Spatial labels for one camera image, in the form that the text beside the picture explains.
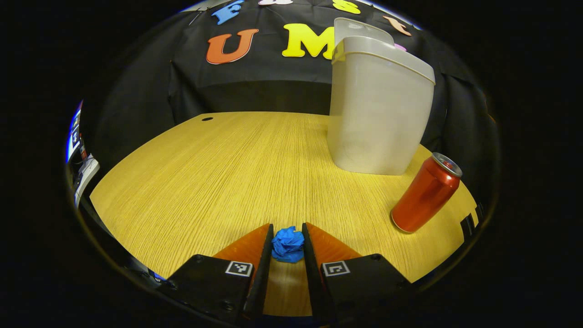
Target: monitor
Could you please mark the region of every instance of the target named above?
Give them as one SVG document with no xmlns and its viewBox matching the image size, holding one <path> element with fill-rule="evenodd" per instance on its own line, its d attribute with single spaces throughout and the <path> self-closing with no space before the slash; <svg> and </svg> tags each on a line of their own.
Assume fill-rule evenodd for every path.
<svg viewBox="0 0 583 328">
<path fill-rule="evenodd" d="M 83 106 L 83 101 L 77 106 L 77 111 L 71 120 L 71 126 L 69 126 L 69 138 L 67 140 L 67 158 L 68 163 L 73 157 L 73 154 L 79 149 L 81 145 L 80 135 L 79 135 L 79 119 L 81 117 L 81 106 Z"/>
</svg>

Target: letter m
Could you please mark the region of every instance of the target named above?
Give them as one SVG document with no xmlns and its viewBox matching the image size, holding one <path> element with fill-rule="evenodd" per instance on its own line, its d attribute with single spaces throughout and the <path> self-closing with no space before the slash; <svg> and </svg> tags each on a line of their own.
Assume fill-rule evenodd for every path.
<svg viewBox="0 0 583 328">
<path fill-rule="evenodd" d="M 328 46 L 326 52 L 322 55 L 326 59 L 332 59 L 334 51 L 333 26 L 325 29 L 319 36 L 306 24 L 285 24 L 283 28 L 290 32 L 287 49 L 282 51 L 283 56 L 303 57 L 305 55 L 305 51 L 301 49 L 301 44 L 303 43 L 312 57 L 317 57 L 324 49 L 324 46 Z"/>
</svg>

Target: wooden table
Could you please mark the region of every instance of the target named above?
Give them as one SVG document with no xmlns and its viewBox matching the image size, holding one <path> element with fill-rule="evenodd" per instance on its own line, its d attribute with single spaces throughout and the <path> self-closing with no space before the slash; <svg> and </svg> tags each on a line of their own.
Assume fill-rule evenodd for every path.
<svg viewBox="0 0 583 328">
<path fill-rule="evenodd" d="M 381 253 L 410 282 L 462 244 L 462 219 L 472 213 L 477 224 L 463 183 L 416 233 L 389 218 L 431 155 L 426 148 L 402 176 L 347 172 L 330 157 L 327 124 L 328 116 L 314 114 L 203 114 L 136 149 L 90 198 L 117 240 L 162 277 L 268 222 L 275 231 L 310 222 L 362 255 Z M 272 259 L 264 313 L 311 315 L 303 260 Z"/>
</svg>

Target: container lid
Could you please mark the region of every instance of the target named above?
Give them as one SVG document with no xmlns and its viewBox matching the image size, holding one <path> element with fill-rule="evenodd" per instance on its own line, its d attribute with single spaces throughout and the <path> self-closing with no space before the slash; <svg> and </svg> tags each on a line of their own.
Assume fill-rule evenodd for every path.
<svg viewBox="0 0 583 328">
<path fill-rule="evenodd" d="M 459 166 L 454 163 L 454 161 L 450 160 L 449 158 L 447 158 L 446 156 L 438 153 L 438 152 L 434 152 L 431 154 L 431 157 L 433 157 L 433 159 L 442 167 L 444 168 L 446 171 L 450 172 L 451 174 L 453 174 L 456 177 L 461 177 L 462 176 L 462 169 L 459 168 Z"/>
<path fill-rule="evenodd" d="M 378 27 L 354 19 L 343 17 L 334 19 L 334 47 L 347 36 L 367 36 L 391 45 L 395 44 L 393 37 Z"/>
<path fill-rule="evenodd" d="M 362 26 L 362 28 L 350 28 L 348 27 L 350 24 L 354 26 Z M 350 34 L 349 32 L 352 31 L 359 31 L 358 35 L 354 33 L 348 35 Z M 345 56 L 348 54 L 373 55 L 408 68 L 427 78 L 435 85 L 435 73 L 433 67 L 414 55 L 396 48 L 391 35 L 381 29 L 347 18 L 336 18 L 334 20 L 334 38 L 336 48 L 332 59 L 333 64 L 337 60 L 344 60 Z"/>
</svg>

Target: white plastic container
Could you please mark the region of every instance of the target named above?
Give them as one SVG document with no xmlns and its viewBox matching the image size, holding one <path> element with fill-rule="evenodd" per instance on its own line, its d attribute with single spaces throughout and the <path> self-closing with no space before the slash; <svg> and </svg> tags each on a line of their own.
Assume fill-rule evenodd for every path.
<svg viewBox="0 0 583 328">
<path fill-rule="evenodd" d="M 391 35 L 374 26 L 336 18 L 334 30 L 332 159 L 351 172 L 402 175 L 429 119 L 433 68 L 395 48 Z"/>
</svg>

